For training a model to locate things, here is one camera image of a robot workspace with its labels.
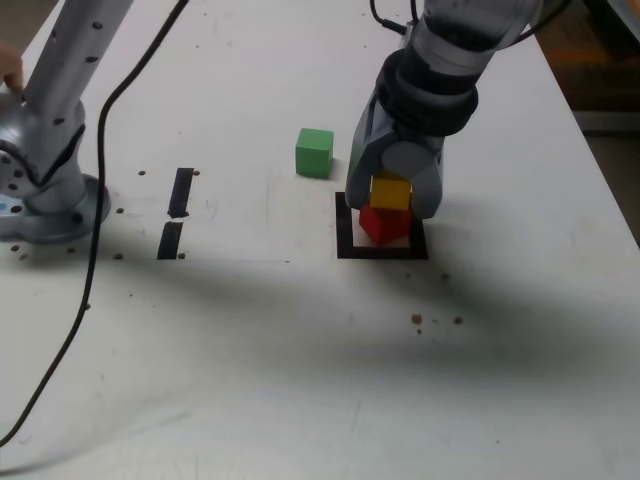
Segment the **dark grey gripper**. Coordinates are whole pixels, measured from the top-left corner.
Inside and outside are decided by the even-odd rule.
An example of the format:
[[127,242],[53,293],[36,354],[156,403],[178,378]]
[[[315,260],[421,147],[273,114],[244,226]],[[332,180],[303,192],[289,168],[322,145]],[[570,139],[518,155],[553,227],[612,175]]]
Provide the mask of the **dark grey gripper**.
[[445,138],[398,127],[373,93],[356,127],[345,185],[347,205],[365,206],[371,177],[383,166],[412,186],[412,211],[419,219],[432,218],[443,196],[442,151]]

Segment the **person's hand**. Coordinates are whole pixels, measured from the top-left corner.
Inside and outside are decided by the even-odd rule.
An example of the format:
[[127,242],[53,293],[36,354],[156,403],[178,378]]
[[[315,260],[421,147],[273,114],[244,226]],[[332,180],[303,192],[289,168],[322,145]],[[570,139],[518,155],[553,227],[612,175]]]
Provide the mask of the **person's hand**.
[[14,94],[21,94],[24,86],[23,61],[18,50],[2,41],[0,44],[1,82]]

